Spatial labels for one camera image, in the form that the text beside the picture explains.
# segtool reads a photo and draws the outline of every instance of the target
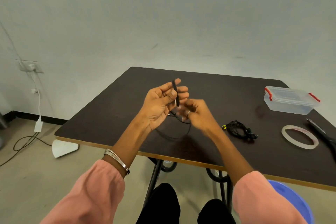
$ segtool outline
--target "clear plastic box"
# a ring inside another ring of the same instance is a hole
[[[264,101],[273,111],[307,115],[321,100],[304,90],[267,86]]]

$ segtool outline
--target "white device on floor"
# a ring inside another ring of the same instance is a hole
[[[51,150],[55,158],[59,158],[70,152],[77,151],[79,144],[55,140],[52,142]]]

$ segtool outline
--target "person's left hand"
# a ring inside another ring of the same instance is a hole
[[[180,82],[180,79],[175,80],[176,85]],[[177,91],[180,104],[183,104],[189,97],[188,88],[186,86],[177,87]],[[156,129],[168,113],[176,107],[176,98],[177,92],[173,89],[171,82],[149,90],[139,114],[144,116],[151,130]]]

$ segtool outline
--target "person's right hand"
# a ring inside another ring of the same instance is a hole
[[[189,119],[206,136],[210,136],[210,132],[221,130],[203,99],[187,99],[178,109],[177,115],[182,116],[183,121]]]

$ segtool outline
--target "wooden table edge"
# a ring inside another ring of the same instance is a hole
[[[110,145],[90,143],[90,142],[85,142],[85,141],[81,141],[81,140],[76,140],[76,139],[71,139],[71,138],[66,138],[66,137],[60,137],[60,136],[56,136],[56,139],[58,139],[60,141],[77,143],[77,144],[84,144],[84,145],[93,146],[93,147],[102,148],[102,149],[109,149],[109,148],[111,149],[112,148],[112,146],[110,146]],[[158,158],[158,159],[173,161],[173,162],[177,162],[177,163],[197,166],[197,167],[204,167],[204,168],[210,168],[210,169],[215,169],[215,170],[221,170],[221,171],[226,172],[225,167],[212,165],[212,164],[206,164],[206,163],[197,162],[197,161],[185,160],[185,159],[181,159],[181,158],[173,158],[173,157],[168,157],[168,156],[158,155],[158,154],[153,154],[153,153],[147,153],[147,152],[142,152],[142,151],[139,151],[137,155],[150,157],[150,158]],[[305,181],[300,181],[300,180],[296,180],[296,179],[290,179],[290,178],[285,178],[285,177],[280,177],[280,176],[275,176],[275,175],[267,175],[267,174],[263,174],[263,175],[267,179],[278,181],[278,182],[287,182],[287,183],[297,184],[297,185],[301,185],[301,186],[305,186],[305,187],[311,187],[311,188],[323,189],[323,190],[329,190],[329,191],[336,191],[336,187],[330,186],[330,185],[324,185],[324,184],[313,183],[313,182],[305,182]]]

